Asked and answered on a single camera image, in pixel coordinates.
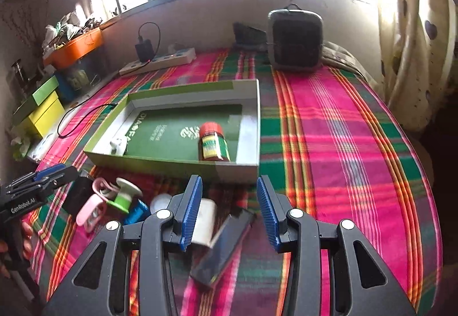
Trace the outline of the green white spool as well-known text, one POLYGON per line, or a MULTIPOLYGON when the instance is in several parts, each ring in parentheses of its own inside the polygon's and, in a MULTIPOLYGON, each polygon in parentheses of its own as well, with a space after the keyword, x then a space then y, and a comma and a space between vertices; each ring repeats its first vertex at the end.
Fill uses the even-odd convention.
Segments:
POLYGON ((117 178, 117 186, 115 199, 108 200, 106 203, 122 213, 129 213, 131 203, 135 198, 142 198, 143 192, 132 182, 120 177, 117 178))

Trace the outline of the black folded item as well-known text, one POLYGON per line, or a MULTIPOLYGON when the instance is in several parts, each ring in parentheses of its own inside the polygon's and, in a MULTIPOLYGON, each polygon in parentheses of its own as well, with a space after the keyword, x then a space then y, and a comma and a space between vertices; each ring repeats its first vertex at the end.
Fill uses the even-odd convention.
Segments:
POLYGON ((233 48, 243 51, 267 51, 266 32, 244 23, 233 23, 233 48))

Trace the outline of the orange box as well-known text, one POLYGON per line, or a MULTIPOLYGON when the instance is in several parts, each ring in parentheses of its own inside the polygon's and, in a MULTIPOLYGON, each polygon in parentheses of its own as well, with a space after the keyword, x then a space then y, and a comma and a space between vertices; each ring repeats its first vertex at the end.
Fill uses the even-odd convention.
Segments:
POLYGON ((43 64, 44 66, 52 65, 57 70, 65 69, 102 45, 102 31, 97 27, 53 51, 43 59, 43 64))

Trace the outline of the black charger adapter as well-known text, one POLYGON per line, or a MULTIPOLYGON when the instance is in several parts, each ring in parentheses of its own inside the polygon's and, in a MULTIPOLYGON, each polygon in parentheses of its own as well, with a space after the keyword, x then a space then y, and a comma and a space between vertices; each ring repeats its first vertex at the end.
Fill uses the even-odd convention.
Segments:
POLYGON ((149 62, 155 57, 155 51, 149 39, 140 40, 135 45, 138 60, 142 63, 149 62))

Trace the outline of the pink handheld fan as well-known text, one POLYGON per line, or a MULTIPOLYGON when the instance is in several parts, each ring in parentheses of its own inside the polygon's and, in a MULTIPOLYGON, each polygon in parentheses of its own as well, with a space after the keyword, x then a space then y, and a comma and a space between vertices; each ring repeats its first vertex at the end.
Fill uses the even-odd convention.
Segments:
POLYGON ((87 233, 92 233, 106 213, 108 202, 113 201, 120 187, 98 177, 92 182, 92 195, 76 215, 76 224, 87 233))

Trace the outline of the red cap pill bottle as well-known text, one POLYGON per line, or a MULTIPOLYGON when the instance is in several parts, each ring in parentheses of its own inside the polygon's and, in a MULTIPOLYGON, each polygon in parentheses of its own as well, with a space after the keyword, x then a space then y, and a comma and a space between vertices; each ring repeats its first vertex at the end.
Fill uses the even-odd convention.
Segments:
POLYGON ((200 126, 199 159, 204 162, 229 162, 228 144, 222 126, 205 122, 200 126))

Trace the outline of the white small object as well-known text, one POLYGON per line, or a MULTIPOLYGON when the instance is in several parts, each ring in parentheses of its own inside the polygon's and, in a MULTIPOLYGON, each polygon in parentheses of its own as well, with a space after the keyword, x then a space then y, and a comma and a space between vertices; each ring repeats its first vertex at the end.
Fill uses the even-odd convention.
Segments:
POLYGON ((125 135, 112 139, 109 142, 110 154, 123 156, 127 149, 127 143, 128 143, 128 137, 126 137, 125 135))

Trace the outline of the cream patterned curtain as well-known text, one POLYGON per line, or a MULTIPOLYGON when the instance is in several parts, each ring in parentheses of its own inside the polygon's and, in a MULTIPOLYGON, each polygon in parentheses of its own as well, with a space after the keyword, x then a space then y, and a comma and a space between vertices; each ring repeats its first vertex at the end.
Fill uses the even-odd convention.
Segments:
POLYGON ((452 76, 457 13, 453 0, 379 0, 385 103, 403 129, 422 132, 452 76))

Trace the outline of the black rectangular device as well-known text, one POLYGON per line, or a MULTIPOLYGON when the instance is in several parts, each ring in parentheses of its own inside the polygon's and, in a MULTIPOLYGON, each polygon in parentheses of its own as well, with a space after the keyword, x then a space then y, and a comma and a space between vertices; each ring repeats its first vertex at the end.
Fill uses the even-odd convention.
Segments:
POLYGON ((62 205, 68 214, 76 217, 90 196, 93 195, 93 180, 85 170, 80 172, 79 177, 72 183, 62 205))

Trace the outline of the grey portable speaker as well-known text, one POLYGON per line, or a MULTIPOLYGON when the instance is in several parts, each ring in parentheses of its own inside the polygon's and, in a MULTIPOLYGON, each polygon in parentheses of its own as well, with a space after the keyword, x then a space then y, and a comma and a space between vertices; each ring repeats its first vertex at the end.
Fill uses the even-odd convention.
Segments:
POLYGON ((321 65, 323 20, 295 3, 268 14, 267 51, 278 71, 315 72, 321 65))

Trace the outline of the green cardboard box tray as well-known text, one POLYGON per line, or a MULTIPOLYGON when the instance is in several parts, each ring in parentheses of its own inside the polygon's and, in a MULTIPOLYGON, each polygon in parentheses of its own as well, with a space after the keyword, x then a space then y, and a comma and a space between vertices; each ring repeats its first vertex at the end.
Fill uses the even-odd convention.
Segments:
POLYGON ((84 147, 99 167, 123 172, 208 182, 253 184, 258 176, 261 134, 256 79, 170 86, 125 95, 84 147), (229 162, 199 159, 200 126, 216 122, 228 144, 229 162), (128 137, 123 156, 109 142, 128 137))

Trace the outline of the white round cap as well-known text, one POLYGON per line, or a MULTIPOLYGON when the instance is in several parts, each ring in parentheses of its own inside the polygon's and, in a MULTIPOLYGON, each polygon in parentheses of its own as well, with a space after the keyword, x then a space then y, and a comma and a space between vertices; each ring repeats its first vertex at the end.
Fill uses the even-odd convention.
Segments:
POLYGON ((168 204, 171 201, 171 195, 167 193, 158 194, 150 203, 150 212, 152 214, 168 208, 168 204))

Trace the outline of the yellow green box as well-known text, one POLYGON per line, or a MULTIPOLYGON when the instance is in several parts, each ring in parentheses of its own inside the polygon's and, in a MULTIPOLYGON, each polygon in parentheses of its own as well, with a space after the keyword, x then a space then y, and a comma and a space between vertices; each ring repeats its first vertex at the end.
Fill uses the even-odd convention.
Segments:
POLYGON ((51 76, 12 115, 12 125, 21 134, 43 139, 64 115, 57 93, 58 80, 51 76))

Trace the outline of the black slim device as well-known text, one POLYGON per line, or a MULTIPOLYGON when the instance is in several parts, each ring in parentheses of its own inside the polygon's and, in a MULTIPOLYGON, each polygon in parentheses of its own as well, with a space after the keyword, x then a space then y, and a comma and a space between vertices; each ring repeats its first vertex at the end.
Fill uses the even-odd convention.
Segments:
POLYGON ((199 285, 207 288, 216 286, 255 219, 256 214, 244 208, 234 207, 231 210, 212 239, 210 249, 190 272, 199 285))

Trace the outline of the white power strip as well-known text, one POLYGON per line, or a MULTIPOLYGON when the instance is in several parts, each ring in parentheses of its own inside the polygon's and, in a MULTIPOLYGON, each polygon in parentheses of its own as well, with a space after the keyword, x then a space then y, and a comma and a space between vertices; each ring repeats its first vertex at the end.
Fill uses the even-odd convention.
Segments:
POLYGON ((194 48, 182 49, 174 54, 157 56, 148 62, 135 61, 125 65, 119 70, 120 76, 130 76, 154 72, 164 68, 171 68, 184 64, 189 64, 196 59, 194 48))

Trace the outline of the blue usb device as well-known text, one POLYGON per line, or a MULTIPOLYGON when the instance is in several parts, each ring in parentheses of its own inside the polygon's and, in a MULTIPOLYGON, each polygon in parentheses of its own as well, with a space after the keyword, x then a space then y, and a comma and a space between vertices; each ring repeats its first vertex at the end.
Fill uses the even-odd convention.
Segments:
POLYGON ((137 200, 129 213, 123 218, 123 225, 136 224, 144 221, 151 215, 149 206, 142 200, 137 200))

